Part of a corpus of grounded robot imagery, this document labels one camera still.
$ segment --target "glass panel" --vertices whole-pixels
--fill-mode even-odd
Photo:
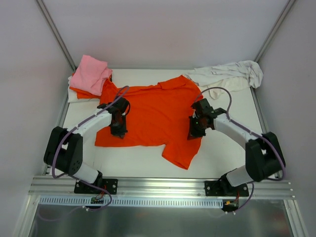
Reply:
[[[47,219],[73,206],[40,205]],[[236,215],[219,209],[109,207],[100,212],[79,209],[57,222],[38,217],[31,237],[291,237],[282,200],[252,200]]]

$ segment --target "orange t-shirt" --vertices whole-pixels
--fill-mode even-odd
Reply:
[[[118,90],[106,80],[100,104],[112,102]],[[193,114],[191,105],[199,93],[199,88],[184,76],[157,85],[132,86],[124,95],[131,106],[126,116],[128,132],[120,139],[111,135],[110,127],[105,127],[97,133],[95,145],[131,147],[165,144],[162,156],[178,167],[188,169],[201,144],[200,138],[187,140],[189,116]]]

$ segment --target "pink towel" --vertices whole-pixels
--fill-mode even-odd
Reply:
[[[69,85],[101,96],[103,83],[111,74],[112,70],[108,69],[107,62],[84,55]]]

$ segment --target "cable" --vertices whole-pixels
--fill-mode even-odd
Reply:
[[[237,203],[239,203],[239,191],[237,191],[237,197],[234,201],[237,201]]]
[[[96,199],[96,200],[101,200],[101,199],[103,198],[103,196],[104,196],[104,192],[102,191],[102,192],[99,193],[97,196],[95,196],[95,199]]]
[[[250,201],[250,199],[252,198],[253,192],[255,191],[255,184],[251,183],[251,185],[252,185],[252,189],[251,189],[251,193],[250,193],[248,199],[244,202],[244,204],[242,204],[240,207],[238,207],[238,209],[236,211],[239,211],[240,209],[242,209]]]
[[[128,109],[127,109],[127,112],[125,113],[125,116],[129,114],[129,111],[130,111],[130,103],[128,103]]]
[[[112,106],[114,103],[116,103],[121,97],[123,97],[123,96],[126,94],[126,92],[127,92],[128,90],[129,90],[129,86],[126,85],[126,86],[122,87],[122,88],[117,92],[117,94],[115,95],[114,101],[111,102],[110,104],[108,104],[104,109],[102,109],[102,110],[100,110],[99,112],[97,112],[96,115],[101,114],[102,112],[104,112],[105,110],[107,110],[109,107],[111,107],[111,106]],[[90,121],[91,119],[93,119],[94,117],[96,117],[96,115],[91,115],[90,117],[88,117],[88,118],[84,119],[83,121],[81,121],[81,122],[78,124],[78,126],[76,126],[76,127],[74,127],[73,129],[71,129],[71,130],[62,138],[62,140],[60,141],[60,143],[59,143],[59,145],[58,145],[58,147],[57,147],[57,149],[56,149],[53,162],[52,162],[52,176],[53,176],[54,179],[58,179],[58,178],[60,178],[61,176],[65,175],[65,173],[62,173],[62,174],[56,176],[56,173],[55,173],[57,157],[58,157],[58,154],[59,154],[59,152],[60,152],[60,150],[61,150],[61,148],[62,148],[62,145],[65,143],[66,139],[67,139],[74,131],[76,131],[78,128],[80,128],[82,125],[84,125],[86,122],[88,122],[88,121]],[[88,185],[88,186],[90,186],[90,187],[92,187],[92,188],[98,189],[98,190],[100,190],[100,191],[106,193],[106,194],[110,197],[110,201],[109,201],[107,204],[105,204],[105,205],[103,205],[103,206],[101,206],[100,208],[97,208],[97,209],[91,209],[91,208],[87,208],[87,207],[85,207],[85,206],[78,206],[78,207],[75,207],[75,208],[72,209],[70,212],[68,212],[66,215],[64,215],[64,216],[62,216],[62,217],[60,217],[60,218],[57,218],[57,219],[47,219],[47,218],[42,217],[41,214],[40,214],[40,208],[38,208],[38,214],[37,214],[37,216],[38,216],[41,220],[43,220],[43,221],[48,221],[48,222],[60,221],[60,220],[64,219],[66,216],[70,215],[71,213],[73,213],[74,211],[76,211],[76,210],[78,210],[78,209],[86,208],[87,211],[98,211],[98,210],[103,210],[103,209],[105,209],[107,206],[109,206],[109,205],[112,203],[113,198],[112,198],[111,194],[110,194],[106,189],[97,187],[97,186],[95,186],[95,185],[93,185],[93,184],[90,184],[90,183],[84,181],[84,180],[80,180],[80,181],[81,181],[82,183],[84,183],[85,185]]]
[[[120,96],[118,96],[118,94],[123,90],[126,89]],[[97,115],[101,114],[102,112],[104,112],[105,110],[107,110],[109,107],[111,107],[114,103],[116,103],[121,97],[123,97],[123,95],[126,94],[126,92],[129,90],[129,86],[124,86],[122,87],[117,94],[115,95],[115,100],[113,102],[111,102],[110,104],[108,104],[104,109],[100,110]],[[53,159],[53,163],[52,163],[52,176],[54,179],[58,179],[61,176],[65,175],[65,173],[62,173],[58,176],[56,176],[55,174],[55,168],[56,168],[56,162],[57,162],[57,157],[59,155],[59,152],[61,150],[62,145],[64,144],[65,140],[74,132],[76,131],[78,128],[80,128],[82,125],[84,125],[86,122],[90,121],[91,119],[93,119],[96,115],[91,115],[90,117],[84,119],[83,121],[81,121],[77,127],[74,127],[73,129],[71,129],[60,141],[57,149],[56,149],[56,153],[54,155],[54,159]]]
[[[225,92],[227,92],[228,96],[229,96],[229,104],[228,104],[228,107],[227,107],[227,112],[226,112],[226,116],[228,118],[229,121],[231,121],[233,124],[235,124],[236,126],[240,127],[241,129],[245,130],[246,132],[250,133],[250,134],[253,134],[255,137],[257,138],[260,138],[261,140],[263,140],[265,143],[268,144],[268,146],[271,148],[271,150],[273,151],[273,153],[275,154],[277,160],[279,161],[280,163],[280,166],[282,168],[282,177],[278,178],[278,179],[271,179],[271,178],[267,178],[268,180],[272,180],[272,181],[281,181],[285,178],[285,175],[286,175],[286,171],[285,171],[285,167],[284,167],[284,164],[283,164],[283,161],[280,157],[280,155],[278,154],[277,150],[274,148],[274,146],[271,144],[271,142],[269,142],[266,138],[264,138],[263,136],[255,133],[255,132],[252,132],[249,128],[245,127],[244,125],[238,123],[237,121],[231,119],[230,115],[229,115],[229,111],[230,111],[230,108],[232,106],[232,95],[230,94],[230,92],[228,90],[226,90],[225,88],[222,88],[222,87],[219,87],[219,86],[215,86],[215,87],[210,87],[208,89],[205,89],[203,91],[201,91],[201,93],[195,98],[194,100],[194,103],[197,101],[197,99],[206,91],[208,90],[212,90],[212,89],[221,89],[221,90],[224,90]],[[251,193],[248,197],[248,199],[246,200],[246,202],[241,205],[236,211],[240,210],[241,208],[243,208],[252,198],[253,196],[253,193],[254,193],[254,189],[255,189],[255,185],[253,182],[250,182],[251,185],[252,185],[252,190],[251,190]]]

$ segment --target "fabric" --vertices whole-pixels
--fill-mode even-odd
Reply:
[[[106,80],[100,103],[113,101],[118,90]],[[199,94],[199,88],[184,76],[157,85],[133,86],[124,95],[131,105],[126,116],[128,132],[125,137],[114,137],[110,128],[105,127],[97,133],[95,145],[131,147],[165,144],[162,156],[178,167],[188,169],[201,144],[200,138],[187,140],[189,116],[193,114],[191,105]]]
[[[103,83],[111,74],[107,62],[84,55],[70,81],[70,87],[101,96]]]
[[[68,84],[73,76],[68,77]],[[84,102],[84,101],[99,101],[100,96],[92,95],[86,91],[72,88],[68,86],[68,103]]]
[[[213,67],[195,68],[184,76],[204,89],[220,86],[228,91],[240,91],[250,86],[258,88],[263,73],[258,63],[248,60]],[[217,99],[222,93],[225,92],[220,89],[209,91],[213,99]]]

